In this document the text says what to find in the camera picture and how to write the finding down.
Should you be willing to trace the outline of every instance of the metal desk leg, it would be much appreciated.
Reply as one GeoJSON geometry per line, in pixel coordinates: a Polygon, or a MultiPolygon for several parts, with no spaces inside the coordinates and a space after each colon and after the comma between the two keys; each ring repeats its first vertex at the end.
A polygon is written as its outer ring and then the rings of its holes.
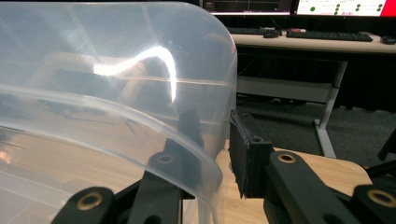
{"type": "Polygon", "coordinates": [[[327,123],[329,122],[332,108],[337,98],[338,91],[340,89],[341,81],[343,80],[344,73],[347,69],[347,62],[339,62],[337,74],[335,75],[334,81],[332,82],[332,88],[329,92],[326,109],[321,119],[315,120],[315,126],[318,133],[319,142],[325,157],[335,158],[334,150],[332,149],[332,142],[330,141],[329,135],[326,131],[327,123]]]}

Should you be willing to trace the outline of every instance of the clear plastic container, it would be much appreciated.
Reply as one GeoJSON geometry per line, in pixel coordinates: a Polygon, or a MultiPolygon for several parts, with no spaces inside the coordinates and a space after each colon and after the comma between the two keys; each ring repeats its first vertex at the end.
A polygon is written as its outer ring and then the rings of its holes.
{"type": "Polygon", "coordinates": [[[217,222],[236,49],[215,17],[185,3],[2,2],[0,49],[0,223],[50,223],[74,193],[117,193],[145,170],[196,197],[186,223],[217,222]],[[182,176],[148,165],[169,146],[182,176]]]}

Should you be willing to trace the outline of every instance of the computer keyboard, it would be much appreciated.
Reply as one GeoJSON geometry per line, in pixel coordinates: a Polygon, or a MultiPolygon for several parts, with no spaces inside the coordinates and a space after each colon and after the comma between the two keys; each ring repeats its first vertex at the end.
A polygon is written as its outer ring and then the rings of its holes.
{"type": "Polygon", "coordinates": [[[318,32],[318,31],[293,32],[288,30],[286,32],[286,37],[303,38],[303,39],[362,41],[362,42],[373,41],[373,39],[370,36],[361,33],[340,33],[340,32],[318,32]]]}
{"type": "Polygon", "coordinates": [[[235,28],[227,27],[228,31],[232,35],[265,35],[265,34],[277,34],[282,35],[282,31],[277,29],[265,29],[265,28],[235,28]]]}

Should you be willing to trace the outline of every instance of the computer monitor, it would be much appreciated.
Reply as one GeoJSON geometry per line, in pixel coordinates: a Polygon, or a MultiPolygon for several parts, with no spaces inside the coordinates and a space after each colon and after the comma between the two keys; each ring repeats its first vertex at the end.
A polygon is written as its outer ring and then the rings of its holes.
{"type": "Polygon", "coordinates": [[[396,18],[396,0],[299,0],[293,14],[396,18]]]}
{"type": "Polygon", "coordinates": [[[203,8],[213,15],[289,16],[292,0],[203,0],[203,8]]]}

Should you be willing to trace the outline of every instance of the computer mouse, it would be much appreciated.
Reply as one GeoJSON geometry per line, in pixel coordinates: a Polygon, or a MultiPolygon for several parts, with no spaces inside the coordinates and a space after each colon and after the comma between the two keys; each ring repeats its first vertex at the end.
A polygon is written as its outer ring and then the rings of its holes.
{"type": "Polygon", "coordinates": [[[381,36],[380,41],[383,44],[394,45],[396,44],[396,36],[391,36],[391,35],[381,36]]]}
{"type": "Polygon", "coordinates": [[[279,35],[276,33],[267,33],[262,36],[264,36],[264,38],[277,38],[279,35]]]}

